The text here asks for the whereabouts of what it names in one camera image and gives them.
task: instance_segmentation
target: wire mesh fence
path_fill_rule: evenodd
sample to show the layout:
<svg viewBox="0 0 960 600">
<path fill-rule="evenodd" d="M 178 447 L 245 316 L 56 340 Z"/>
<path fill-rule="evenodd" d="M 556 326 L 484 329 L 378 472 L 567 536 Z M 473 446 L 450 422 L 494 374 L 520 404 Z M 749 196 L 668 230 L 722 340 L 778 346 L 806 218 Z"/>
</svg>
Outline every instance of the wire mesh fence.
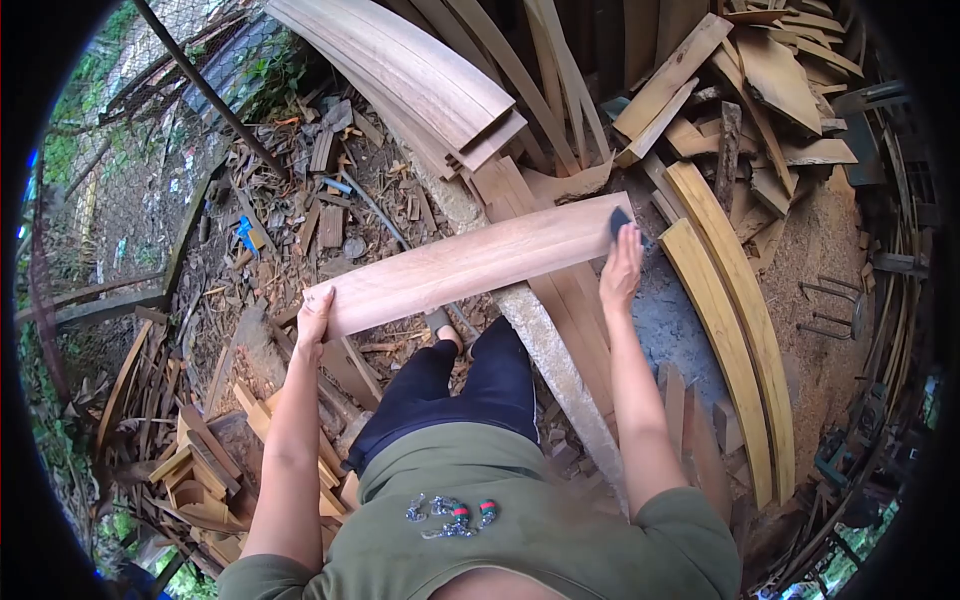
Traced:
<svg viewBox="0 0 960 600">
<path fill-rule="evenodd" d="M 255 1 L 155 0 L 150 8 L 241 119 L 289 79 L 293 37 Z M 85 375 L 115 373 L 133 326 L 116 319 L 57 330 L 53 299 L 165 270 L 196 186 L 234 136 L 134 3 L 121 4 L 56 102 L 25 204 L 18 257 L 31 298 L 20 304 L 33 306 L 44 345 L 58 338 L 60 358 L 73 363 L 60 372 L 45 348 L 62 395 Z"/>
</svg>

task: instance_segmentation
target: green foliage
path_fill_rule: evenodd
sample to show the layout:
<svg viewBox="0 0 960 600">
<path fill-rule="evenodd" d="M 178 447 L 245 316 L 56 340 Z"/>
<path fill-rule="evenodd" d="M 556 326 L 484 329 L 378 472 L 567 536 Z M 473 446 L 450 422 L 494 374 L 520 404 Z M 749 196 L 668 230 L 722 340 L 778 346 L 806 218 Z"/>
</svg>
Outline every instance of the green foliage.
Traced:
<svg viewBox="0 0 960 600">
<path fill-rule="evenodd" d="M 154 576 L 159 575 L 163 567 L 174 559 L 176 552 L 176 550 L 171 548 L 166 554 L 157 559 L 148 570 L 150 570 Z M 217 584 L 203 574 L 201 574 L 201 579 L 198 581 L 197 578 L 193 576 L 191 567 L 184 564 L 173 578 L 171 578 L 170 583 L 167 584 L 164 591 L 174 598 L 182 598 L 183 600 L 196 598 L 197 600 L 204 600 L 205 598 L 217 597 Z"/>
</svg>

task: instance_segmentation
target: stack of curved wood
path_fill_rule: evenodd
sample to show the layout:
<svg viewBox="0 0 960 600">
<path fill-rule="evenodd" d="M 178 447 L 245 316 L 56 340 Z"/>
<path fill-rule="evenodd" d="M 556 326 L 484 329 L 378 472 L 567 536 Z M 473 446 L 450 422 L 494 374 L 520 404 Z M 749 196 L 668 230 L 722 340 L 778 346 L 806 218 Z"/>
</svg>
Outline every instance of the stack of curved wood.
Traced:
<svg viewBox="0 0 960 600">
<path fill-rule="evenodd" d="M 478 169 L 526 126 L 481 69 L 370 0 L 272 0 L 267 12 L 343 72 L 444 179 Z"/>
</svg>

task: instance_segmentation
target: foot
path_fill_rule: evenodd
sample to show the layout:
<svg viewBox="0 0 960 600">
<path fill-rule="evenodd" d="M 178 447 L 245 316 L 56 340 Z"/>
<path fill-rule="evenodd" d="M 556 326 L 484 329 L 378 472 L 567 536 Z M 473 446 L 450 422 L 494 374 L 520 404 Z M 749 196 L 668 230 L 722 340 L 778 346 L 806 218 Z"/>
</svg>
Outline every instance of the foot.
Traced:
<svg viewBox="0 0 960 600">
<path fill-rule="evenodd" d="M 444 325 L 440 329 L 437 329 L 436 335 L 440 340 L 450 340 L 456 344 L 457 354 L 462 354 L 464 352 L 464 341 L 460 339 L 460 334 L 458 334 L 457 330 L 453 328 L 453 325 Z"/>
<path fill-rule="evenodd" d="M 453 328 L 453 325 L 450 323 L 450 318 L 446 315 L 446 311 L 442 306 L 423 313 L 423 319 L 438 340 L 450 340 L 457 345 L 457 354 L 463 353 L 464 341 L 460 339 L 457 330 Z"/>
</svg>

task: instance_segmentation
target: yellow wooden strip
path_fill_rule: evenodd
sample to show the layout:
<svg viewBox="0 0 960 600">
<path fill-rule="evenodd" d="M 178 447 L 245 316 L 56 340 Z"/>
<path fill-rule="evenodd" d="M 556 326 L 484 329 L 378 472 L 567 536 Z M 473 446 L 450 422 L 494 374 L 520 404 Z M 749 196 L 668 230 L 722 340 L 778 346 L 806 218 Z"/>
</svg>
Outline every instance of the yellow wooden strip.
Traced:
<svg viewBox="0 0 960 600">
<path fill-rule="evenodd" d="M 684 203 L 691 224 L 713 257 L 743 323 L 770 420 L 777 466 L 777 496 L 782 505 L 794 491 L 793 415 L 780 346 L 766 302 L 730 222 L 697 167 L 688 162 L 677 162 L 667 168 L 666 179 Z"/>
<path fill-rule="evenodd" d="M 733 307 L 720 276 L 688 220 L 681 219 L 665 231 L 660 236 L 660 245 L 673 263 L 690 301 L 700 315 L 720 370 L 727 380 L 747 447 L 747 461 L 754 480 L 754 498 L 758 508 L 763 508 L 773 497 L 770 445 L 767 443 L 767 426 L 760 405 L 760 392 L 750 365 L 750 354 L 736 322 L 736 315 L 733 314 Z"/>
</svg>

